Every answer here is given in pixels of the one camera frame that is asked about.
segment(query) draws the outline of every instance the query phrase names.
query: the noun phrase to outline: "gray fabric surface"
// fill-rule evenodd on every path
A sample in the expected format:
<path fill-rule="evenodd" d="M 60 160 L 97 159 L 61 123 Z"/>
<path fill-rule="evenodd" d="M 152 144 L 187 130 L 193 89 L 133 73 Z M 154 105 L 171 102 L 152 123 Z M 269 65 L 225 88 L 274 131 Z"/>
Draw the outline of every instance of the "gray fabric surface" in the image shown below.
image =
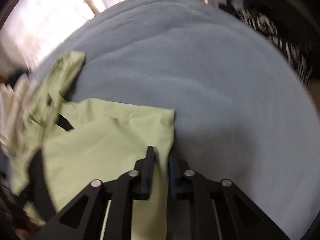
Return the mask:
<path fill-rule="evenodd" d="M 71 100 L 174 108 L 175 149 L 192 169 L 230 178 L 292 240 L 303 236 L 320 210 L 319 120 L 262 36 L 196 0 L 128 0 L 74 32 L 33 77 L 71 49 L 86 53 Z M 176 223 L 171 233 L 185 239 Z"/>

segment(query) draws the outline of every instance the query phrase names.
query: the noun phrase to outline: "round metal joint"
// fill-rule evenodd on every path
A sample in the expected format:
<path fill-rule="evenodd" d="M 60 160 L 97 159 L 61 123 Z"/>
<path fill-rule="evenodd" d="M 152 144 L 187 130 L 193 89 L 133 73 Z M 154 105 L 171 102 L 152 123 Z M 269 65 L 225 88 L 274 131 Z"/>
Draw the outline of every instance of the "round metal joint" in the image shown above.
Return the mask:
<path fill-rule="evenodd" d="M 101 186 L 101 180 L 95 179 L 91 181 L 91 186 L 92 187 L 100 187 Z"/>
<path fill-rule="evenodd" d="M 232 182 L 231 182 L 231 180 L 224 179 L 222 181 L 222 185 L 225 186 L 225 187 L 230 187 L 232 185 Z"/>
<path fill-rule="evenodd" d="M 130 177 L 137 177 L 138 175 L 139 175 L 139 171 L 136 171 L 136 170 L 129 171 Z"/>
<path fill-rule="evenodd" d="M 184 172 L 184 175 L 186 175 L 187 177 L 192 177 L 194 176 L 195 172 L 193 170 L 186 170 Z"/>

